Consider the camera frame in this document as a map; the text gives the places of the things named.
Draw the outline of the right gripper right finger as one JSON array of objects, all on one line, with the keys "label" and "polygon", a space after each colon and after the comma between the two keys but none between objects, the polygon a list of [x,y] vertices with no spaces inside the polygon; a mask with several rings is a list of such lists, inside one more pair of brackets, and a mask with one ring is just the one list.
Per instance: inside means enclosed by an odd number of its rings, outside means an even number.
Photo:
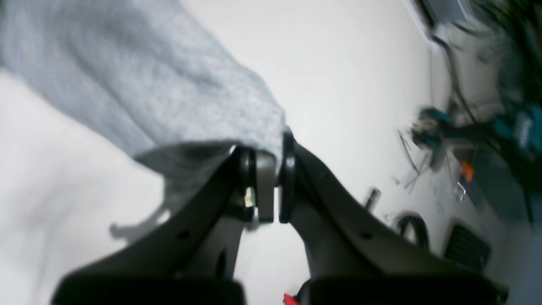
[{"label": "right gripper right finger", "polygon": [[302,305],[503,305],[509,291],[413,245],[362,207],[331,170],[283,135],[279,221],[301,237]]}]

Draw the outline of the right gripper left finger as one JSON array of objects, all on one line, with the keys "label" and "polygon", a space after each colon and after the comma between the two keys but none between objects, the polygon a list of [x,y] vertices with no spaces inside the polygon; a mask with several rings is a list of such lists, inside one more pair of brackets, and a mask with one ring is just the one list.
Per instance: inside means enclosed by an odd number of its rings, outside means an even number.
[{"label": "right gripper left finger", "polygon": [[198,194],[139,241],[65,276],[52,305],[245,305],[244,226],[274,219],[275,157],[237,147]]}]

